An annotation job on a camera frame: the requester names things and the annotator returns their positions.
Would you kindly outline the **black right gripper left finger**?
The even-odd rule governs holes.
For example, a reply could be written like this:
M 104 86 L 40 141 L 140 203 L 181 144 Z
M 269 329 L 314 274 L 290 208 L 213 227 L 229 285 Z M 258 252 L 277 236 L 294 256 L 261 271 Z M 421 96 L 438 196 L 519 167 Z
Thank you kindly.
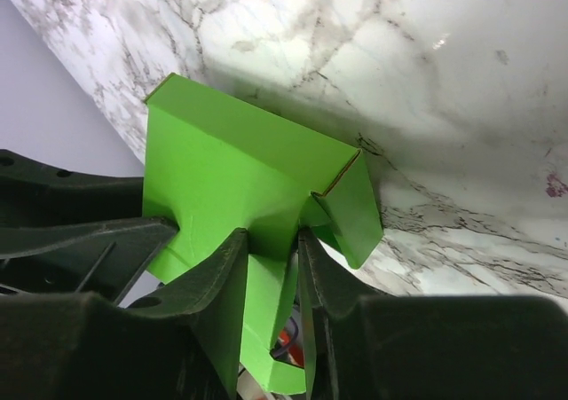
M 184 398 L 237 397 L 248 258 L 248 231 L 237 228 L 208 258 L 128 307 L 184 338 Z

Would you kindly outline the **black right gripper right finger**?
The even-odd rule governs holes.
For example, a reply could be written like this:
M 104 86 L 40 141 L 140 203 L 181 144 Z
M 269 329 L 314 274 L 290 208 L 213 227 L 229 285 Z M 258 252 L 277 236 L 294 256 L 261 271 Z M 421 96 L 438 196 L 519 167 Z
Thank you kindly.
M 368 399 L 373 378 L 360 302 L 382 292 L 329 256 L 315 234 L 297 236 L 304 371 L 310 399 Z

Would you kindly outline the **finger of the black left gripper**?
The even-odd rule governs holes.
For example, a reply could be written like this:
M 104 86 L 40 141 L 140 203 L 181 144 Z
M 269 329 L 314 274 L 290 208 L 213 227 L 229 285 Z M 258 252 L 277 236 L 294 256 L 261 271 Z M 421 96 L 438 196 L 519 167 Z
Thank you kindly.
M 177 235 L 163 217 L 1 230 L 1 293 L 95 292 L 118 304 Z
M 60 169 L 3 149 L 1 226 L 39 228 L 139 217 L 143 179 Z

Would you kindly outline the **green paper box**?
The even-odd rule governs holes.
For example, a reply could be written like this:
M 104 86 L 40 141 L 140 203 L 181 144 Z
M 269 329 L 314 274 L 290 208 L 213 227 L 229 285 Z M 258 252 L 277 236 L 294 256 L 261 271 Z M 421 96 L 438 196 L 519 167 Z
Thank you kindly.
M 304 371 L 273 359 L 292 309 L 297 230 L 312 227 L 354 269 L 383 237 L 357 148 L 181 75 L 147 97 L 143 212 L 178 224 L 150 272 L 170 282 L 248 231 L 240 361 L 262 388 L 306 390 Z

